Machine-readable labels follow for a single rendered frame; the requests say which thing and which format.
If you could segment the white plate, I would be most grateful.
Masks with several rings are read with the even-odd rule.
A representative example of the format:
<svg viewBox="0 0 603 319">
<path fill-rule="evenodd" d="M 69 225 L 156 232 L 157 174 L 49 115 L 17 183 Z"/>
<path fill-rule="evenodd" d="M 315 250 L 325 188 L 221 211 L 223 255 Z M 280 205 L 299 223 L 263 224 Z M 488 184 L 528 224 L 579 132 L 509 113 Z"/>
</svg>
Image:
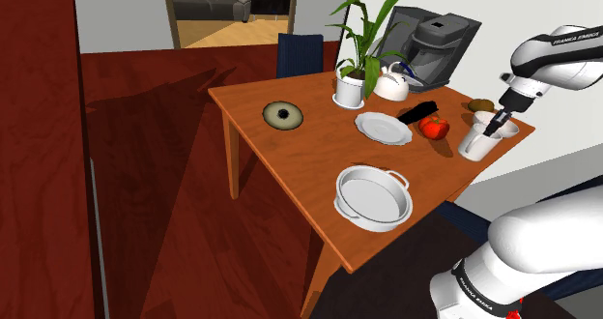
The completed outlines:
<svg viewBox="0 0 603 319">
<path fill-rule="evenodd" d="M 371 140 L 386 145 L 410 143 L 413 133 L 397 118 L 379 112 L 364 112 L 355 119 L 357 129 Z"/>
</svg>

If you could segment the white two-handled pot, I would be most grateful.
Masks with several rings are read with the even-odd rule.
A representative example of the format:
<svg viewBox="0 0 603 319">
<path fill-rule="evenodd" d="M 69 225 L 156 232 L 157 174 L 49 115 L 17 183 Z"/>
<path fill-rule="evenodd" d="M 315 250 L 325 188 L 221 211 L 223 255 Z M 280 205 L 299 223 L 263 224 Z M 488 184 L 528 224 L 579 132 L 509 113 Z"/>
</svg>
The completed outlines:
<svg viewBox="0 0 603 319">
<path fill-rule="evenodd" d="M 335 210 L 355 226 L 388 232 L 408 220 L 414 204 L 409 181 L 399 172 L 368 165 L 350 166 L 335 182 Z"/>
</svg>

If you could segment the red tomato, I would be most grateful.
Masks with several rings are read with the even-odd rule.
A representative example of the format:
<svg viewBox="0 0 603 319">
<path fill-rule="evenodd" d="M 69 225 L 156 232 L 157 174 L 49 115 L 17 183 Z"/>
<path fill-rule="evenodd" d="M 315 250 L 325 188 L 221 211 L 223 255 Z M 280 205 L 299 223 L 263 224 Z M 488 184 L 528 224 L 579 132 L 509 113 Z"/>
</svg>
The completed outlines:
<svg viewBox="0 0 603 319">
<path fill-rule="evenodd" d="M 418 128 L 424 137 L 431 140 L 440 140 L 446 137 L 450 124 L 445 119 L 428 116 L 418 122 Z"/>
</svg>

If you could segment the wooden table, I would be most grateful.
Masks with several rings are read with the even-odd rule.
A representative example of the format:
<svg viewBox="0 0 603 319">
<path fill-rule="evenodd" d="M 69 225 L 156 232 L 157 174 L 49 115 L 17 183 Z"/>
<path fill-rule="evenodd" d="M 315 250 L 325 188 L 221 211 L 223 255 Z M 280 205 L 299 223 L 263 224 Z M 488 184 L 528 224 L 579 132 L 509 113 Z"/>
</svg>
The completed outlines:
<svg viewBox="0 0 603 319">
<path fill-rule="evenodd" d="M 456 149 L 470 129 L 471 118 L 465 107 L 470 99 L 442 87 L 411 94 L 403 102 L 370 98 L 365 110 L 392 116 L 419 102 L 434 101 L 440 116 L 450 124 L 442 142 L 415 133 L 407 145 L 384 145 L 357 130 L 355 110 L 343 109 L 332 101 L 334 81 L 334 73 L 322 72 L 209 91 L 222 111 L 231 195 L 239 194 L 239 141 L 243 139 L 322 239 L 320 253 L 308 265 L 312 278 L 304 286 L 302 319 L 310 316 L 339 267 L 348 273 L 359 269 L 443 201 L 454 200 L 483 170 L 534 130 L 518 121 L 519 133 L 497 145 L 482 161 L 463 159 Z M 278 101 L 290 102 L 301 110 L 303 122 L 298 128 L 277 130 L 264 121 L 264 107 Z M 334 209 L 336 178 L 355 163 L 394 170 L 410 181 L 414 209 L 407 221 L 386 233 L 370 233 Z"/>
</svg>

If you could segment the white teapot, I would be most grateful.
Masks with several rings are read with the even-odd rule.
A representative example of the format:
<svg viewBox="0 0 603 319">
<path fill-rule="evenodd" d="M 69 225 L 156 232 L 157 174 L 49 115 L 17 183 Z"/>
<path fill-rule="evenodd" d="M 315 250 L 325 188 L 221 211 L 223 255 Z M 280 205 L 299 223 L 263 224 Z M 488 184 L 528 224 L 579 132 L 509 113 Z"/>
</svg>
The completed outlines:
<svg viewBox="0 0 603 319">
<path fill-rule="evenodd" d="M 402 66 L 402 63 L 393 62 L 382 67 L 382 75 L 377 79 L 373 93 L 389 101 L 402 102 L 408 97 L 409 83 L 401 72 L 393 70 L 395 66 Z"/>
</svg>

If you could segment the grey coffee machine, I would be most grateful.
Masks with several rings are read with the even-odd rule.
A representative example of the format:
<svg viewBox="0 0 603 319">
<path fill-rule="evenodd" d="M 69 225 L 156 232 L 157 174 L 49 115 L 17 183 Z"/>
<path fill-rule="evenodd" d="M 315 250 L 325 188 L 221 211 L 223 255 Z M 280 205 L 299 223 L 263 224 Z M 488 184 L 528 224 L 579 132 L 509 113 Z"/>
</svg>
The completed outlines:
<svg viewBox="0 0 603 319">
<path fill-rule="evenodd" d="M 380 64 L 402 73 L 413 93 L 443 87 L 480 26 L 479 21 L 458 14 L 396 6 L 378 49 Z"/>
</svg>

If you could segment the grey sofa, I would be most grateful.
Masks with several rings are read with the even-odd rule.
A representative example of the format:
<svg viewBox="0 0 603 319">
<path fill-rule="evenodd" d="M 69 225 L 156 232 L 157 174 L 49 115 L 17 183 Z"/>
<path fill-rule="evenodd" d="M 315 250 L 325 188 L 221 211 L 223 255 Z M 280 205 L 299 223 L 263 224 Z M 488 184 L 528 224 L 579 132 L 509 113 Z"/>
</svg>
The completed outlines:
<svg viewBox="0 0 603 319">
<path fill-rule="evenodd" d="M 172 0 L 177 20 L 248 22 L 251 0 Z"/>
</svg>

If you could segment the red-brown wooden cabinet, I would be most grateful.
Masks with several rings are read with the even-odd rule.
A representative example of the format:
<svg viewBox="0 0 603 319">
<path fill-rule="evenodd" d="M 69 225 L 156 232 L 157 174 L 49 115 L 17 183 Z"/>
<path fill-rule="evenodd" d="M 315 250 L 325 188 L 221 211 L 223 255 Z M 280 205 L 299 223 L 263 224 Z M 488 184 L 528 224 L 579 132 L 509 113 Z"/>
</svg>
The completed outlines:
<svg viewBox="0 0 603 319">
<path fill-rule="evenodd" d="M 104 319 L 75 0 L 0 0 L 0 319 Z"/>
</svg>

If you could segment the green plant in white pot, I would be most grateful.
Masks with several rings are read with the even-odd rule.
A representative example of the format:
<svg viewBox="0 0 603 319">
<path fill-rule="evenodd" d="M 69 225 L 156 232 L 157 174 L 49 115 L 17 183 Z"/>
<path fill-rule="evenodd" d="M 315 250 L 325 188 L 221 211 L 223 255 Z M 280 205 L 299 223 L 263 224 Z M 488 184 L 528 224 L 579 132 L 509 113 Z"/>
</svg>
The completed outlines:
<svg viewBox="0 0 603 319">
<path fill-rule="evenodd" d="M 334 101 L 345 108 L 359 108 L 364 99 L 368 98 L 374 91 L 379 72 L 381 70 L 380 60 L 388 56 L 397 56 L 407 66 L 410 61 L 399 50 L 390 50 L 385 54 L 376 55 L 376 51 L 387 39 L 389 33 L 397 26 L 389 26 L 381 40 L 373 50 L 371 46 L 388 14 L 399 0 L 386 0 L 380 9 L 376 19 L 371 21 L 368 17 L 366 5 L 360 0 L 346 0 L 332 14 L 351 6 L 361 9 L 362 32 L 358 34 L 345 23 L 328 24 L 328 27 L 338 27 L 344 33 L 346 39 L 351 39 L 355 48 L 355 56 L 338 61 L 335 65 L 336 88 L 333 95 Z"/>
</svg>

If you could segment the olive disc with black centre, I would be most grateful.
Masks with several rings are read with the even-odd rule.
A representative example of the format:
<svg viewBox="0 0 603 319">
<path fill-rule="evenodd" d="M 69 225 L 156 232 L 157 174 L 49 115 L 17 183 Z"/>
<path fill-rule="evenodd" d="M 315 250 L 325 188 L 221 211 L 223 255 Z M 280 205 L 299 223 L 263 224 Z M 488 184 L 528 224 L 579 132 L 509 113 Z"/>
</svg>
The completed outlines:
<svg viewBox="0 0 603 319">
<path fill-rule="evenodd" d="M 302 111 L 287 101 L 268 103 L 262 112 L 264 121 L 274 129 L 290 131 L 298 128 L 303 122 Z"/>
</svg>

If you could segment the black bar-shaped object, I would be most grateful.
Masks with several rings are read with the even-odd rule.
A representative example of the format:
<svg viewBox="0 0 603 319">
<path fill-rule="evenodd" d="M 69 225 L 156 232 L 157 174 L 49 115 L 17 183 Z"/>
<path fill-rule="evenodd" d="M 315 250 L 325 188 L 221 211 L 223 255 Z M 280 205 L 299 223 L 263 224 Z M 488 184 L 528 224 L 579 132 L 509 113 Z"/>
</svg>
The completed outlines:
<svg viewBox="0 0 603 319">
<path fill-rule="evenodd" d="M 437 112 L 439 110 L 434 101 L 423 101 L 397 117 L 397 120 L 409 125 Z"/>
</svg>

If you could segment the white mug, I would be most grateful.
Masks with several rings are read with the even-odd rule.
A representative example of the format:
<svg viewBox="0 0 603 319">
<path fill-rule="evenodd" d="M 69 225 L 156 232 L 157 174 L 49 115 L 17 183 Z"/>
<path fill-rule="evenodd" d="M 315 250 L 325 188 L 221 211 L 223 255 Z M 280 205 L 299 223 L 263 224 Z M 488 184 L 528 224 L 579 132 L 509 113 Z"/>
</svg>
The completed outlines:
<svg viewBox="0 0 603 319">
<path fill-rule="evenodd" d="M 503 139 L 503 136 L 498 131 L 485 135 L 486 128 L 487 126 L 484 124 L 473 124 L 459 144 L 458 153 L 471 161 L 480 161 L 490 153 Z"/>
</svg>

